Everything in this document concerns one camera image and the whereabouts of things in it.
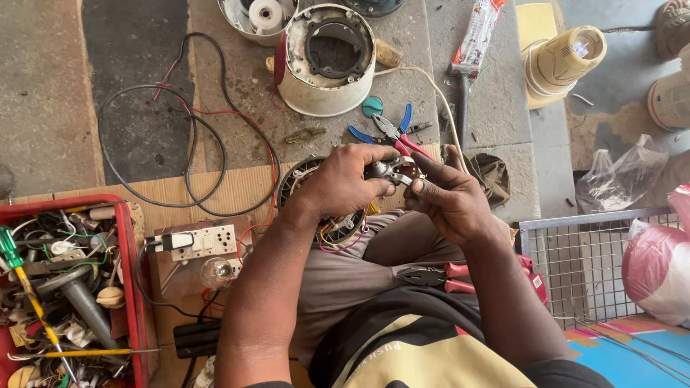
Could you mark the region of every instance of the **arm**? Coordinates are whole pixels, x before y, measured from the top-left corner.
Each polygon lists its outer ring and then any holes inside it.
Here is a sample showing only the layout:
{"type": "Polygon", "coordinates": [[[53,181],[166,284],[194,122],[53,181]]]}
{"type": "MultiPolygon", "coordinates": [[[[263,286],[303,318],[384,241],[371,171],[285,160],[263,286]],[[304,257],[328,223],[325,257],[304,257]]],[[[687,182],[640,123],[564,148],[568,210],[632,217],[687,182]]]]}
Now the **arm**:
{"type": "Polygon", "coordinates": [[[494,224],[477,180],[460,170],[455,147],[447,150],[446,165],[413,153],[417,165],[436,184],[415,180],[405,192],[405,205],[427,214],[447,240],[462,248],[487,345],[518,368],[538,361],[572,360],[563,333],[494,224]]]}
{"type": "Polygon", "coordinates": [[[386,180],[364,181],[364,166],[400,154],[368,144],[338,146],[290,197],[244,263],[228,293],[216,358],[216,386],[290,381],[288,346],[314,232],[324,216],[343,216],[392,195],[386,180]]]}

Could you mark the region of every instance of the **wire mesh basket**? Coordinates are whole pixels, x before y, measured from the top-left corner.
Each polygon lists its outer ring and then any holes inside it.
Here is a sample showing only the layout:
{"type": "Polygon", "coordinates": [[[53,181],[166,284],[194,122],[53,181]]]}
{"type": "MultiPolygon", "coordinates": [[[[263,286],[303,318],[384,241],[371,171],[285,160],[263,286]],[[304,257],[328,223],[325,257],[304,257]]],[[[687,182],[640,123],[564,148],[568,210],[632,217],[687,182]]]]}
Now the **wire mesh basket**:
{"type": "Polygon", "coordinates": [[[520,222],[522,254],[539,265],[561,329],[579,327],[574,318],[604,322],[644,312],[625,295],[621,274],[636,218],[682,228],[669,207],[520,222]]]}

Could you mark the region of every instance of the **red plastic tray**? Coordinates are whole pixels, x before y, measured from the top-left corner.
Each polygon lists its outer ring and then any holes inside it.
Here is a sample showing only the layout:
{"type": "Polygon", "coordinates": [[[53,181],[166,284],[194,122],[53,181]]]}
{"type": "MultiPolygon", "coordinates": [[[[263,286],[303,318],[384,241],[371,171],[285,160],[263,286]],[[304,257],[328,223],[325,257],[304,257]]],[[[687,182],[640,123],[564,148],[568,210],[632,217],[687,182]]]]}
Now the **red plastic tray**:
{"type": "MultiPolygon", "coordinates": [[[[76,206],[100,204],[121,200],[121,197],[109,194],[87,195],[85,197],[66,198],[63,200],[34,202],[0,206],[0,225],[11,224],[24,215],[35,215],[46,210],[59,210],[76,206]]],[[[134,287],[132,270],[137,259],[132,218],[127,204],[115,205],[115,219],[118,226],[117,242],[122,258],[122,274],[124,279],[125,306],[129,326],[129,339],[132,349],[147,349],[146,342],[146,314],[144,313],[144,299],[139,290],[134,287]]],[[[0,354],[16,353],[12,338],[8,330],[0,331],[0,354]]],[[[19,363],[12,364],[9,360],[0,362],[0,388],[7,387],[7,380],[17,370],[19,363]]],[[[148,388],[148,356],[146,353],[132,355],[135,384],[137,388],[148,388]]]]}

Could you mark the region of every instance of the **black t-shirt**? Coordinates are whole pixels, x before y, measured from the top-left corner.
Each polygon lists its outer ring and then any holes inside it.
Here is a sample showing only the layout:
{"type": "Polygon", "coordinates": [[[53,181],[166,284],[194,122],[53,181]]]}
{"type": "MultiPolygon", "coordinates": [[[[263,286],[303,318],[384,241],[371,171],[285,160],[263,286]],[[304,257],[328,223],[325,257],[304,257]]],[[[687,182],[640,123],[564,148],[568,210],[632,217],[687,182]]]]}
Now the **black t-shirt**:
{"type": "Polygon", "coordinates": [[[316,388],[613,388],[568,360],[518,370],[484,344],[479,311],[431,287],[400,287],[358,307],[321,341],[309,378],[316,388]]]}

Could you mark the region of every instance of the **toolbox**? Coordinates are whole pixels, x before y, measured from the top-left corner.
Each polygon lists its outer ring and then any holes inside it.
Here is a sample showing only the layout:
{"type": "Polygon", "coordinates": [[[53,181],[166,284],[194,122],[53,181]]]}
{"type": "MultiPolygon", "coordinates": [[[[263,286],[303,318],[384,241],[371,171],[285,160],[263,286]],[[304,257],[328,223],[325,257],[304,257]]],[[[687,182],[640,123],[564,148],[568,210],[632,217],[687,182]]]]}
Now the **toolbox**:
{"type": "MultiPolygon", "coordinates": [[[[35,215],[41,211],[88,206],[104,202],[122,200],[121,197],[109,194],[87,195],[83,197],[66,198],[29,204],[14,204],[0,206],[0,225],[10,224],[20,217],[35,215]]],[[[141,293],[136,288],[133,278],[133,268],[137,259],[137,243],[143,244],[144,228],[143,216],[134,215],[128,203],[114,205],[115,221],[118,226],[117,241],[120,248],[122,274],[125,280],[125,307],[127,312],[128,339],[132,349],[154,349],[157,347],[155,326],[152,321],[151,306],[146,304],[141,293]]],[[[7,277],[0,278],[0,284],[7,282],[7,277]]],[[[0,328],[0,354],[16,353],[12,338],[7,327],[0,328]]],[[[133,353],[132,367],[135,374],[136,388],[148,388],[149,377],[159,365],[158,353],[133,353]]],[[[4,360],[0,362],[0,388],[6,387],[9,377],[19,367],[18,362],[4,360]]]]}

